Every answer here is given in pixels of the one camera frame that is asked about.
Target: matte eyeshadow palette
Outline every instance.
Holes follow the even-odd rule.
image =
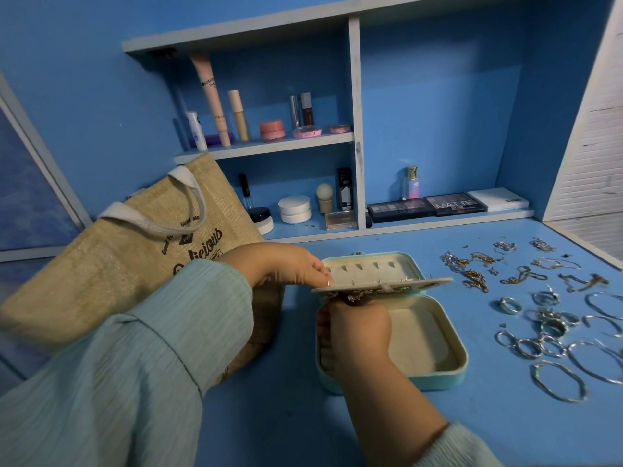
[[[375,223],[387,223],[435,215],[434,208],[423,198],[374,203],[368,205],[368,211],[372,221]]]
[[[477,202],[464,193],[426,197],[426,201],[432,205],[437,216],[487,211],[487,208],[482,203]]]

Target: jewelry box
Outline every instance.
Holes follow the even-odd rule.
[[[439,301],[426,291],[452,278],[426,279],[402,252],[357,254],[323,260],[334,286],[312,290],[321,302],[337,292],[364,293],[384,304],[392,319],[389,356],[420,390],[447,390],[465,378],[467,351]],[[316,335],[316,367],[323,387],[341,394],[333,376],[330,342]]]

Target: purple item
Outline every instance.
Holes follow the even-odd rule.
[[[229,134],[229,141],[233,144],[236,141],[236,137],[234,136],[234,133],[232,133],[231,131],[228,131],[227,134]],[[220,146],[221,145],[221,138],[219,137],[218,134],[212,134],[210,136],[205,136],[206,138],[206,144],[208,147],[210,146]],[[197,149],[197,144],[195,144],[194,139],[190,139],[189,143],[191,145],[192,149]]]

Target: light blue sleeve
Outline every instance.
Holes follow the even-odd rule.
[[[460,424],[451,424],[414,467],[502,467],[489,447]]]
[[[0,399],[0,464],[192,466],[202,396],[253,330],[234,268],[184,269]]]

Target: blue desk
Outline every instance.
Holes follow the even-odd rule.
[[[538,236],[556,247],[546,255],[528,244]],[[498,265],[501,274],[485,272],[488,294],[467,289],[460,276],[452,274],[440,261],[446,251],[460,257],[481,251],[494,254],[493,243],[504,240],[518,245],[507,257],[508,266]],[[606,384],[571,367],[587,383],[589,400],[571,405],[550,398],[530,378],[531,361],[520,359],[494,341],[494,333],[505,323],[518,336],[534,336],[525,316],[510,316],[496,309],[494,302],[512,296],[534,308],[530,294],[546,290],[549,283],[562,297],[565,311],[579,316],[592,313],[584,304],[584,293],[565,292],[557,277],[559,270],[535,269],[549,280],[534,279],[518,285],[502,285],[499,279],[516,274],[515,268],[536,257],[560,257],[582,270],[562,269],[581,278],[598,273],[611,280],[609,290],[623,294],[621,274],[574,243],[532,219],[481,223],[363,236],[304,244],[320,258],[367,253],[403,251],[412,255],[422,271],[433,277],[453,276],[455,282],[429,292],[445,307],[470,361],[463,384],[446,392],[429,392],[432,403],[451,421],[471,429],[491,447],[501,462],[525,465],[622,465],[623,387]],[[603,308],[623,315],[619,302],[597,301]],[[199,437],[198,466],[351,466],[362,465],[344,398],[330,395],[320,386],[314,365],[316,299],[305,288],[288,288],[281,325],[272,348],[258,361],[211,389],[204,401],[204,420]],[[612,348],[623,341],[604,336],[612,330],[597,320],[591,329],[575,329],[567,343],[598,337]],[[582,361],[598,373],[621,378],[614,360],[594,348],[580,348]],[[577,392],[570,378],[547,367],[543,378],[553,389],[569,396]]]

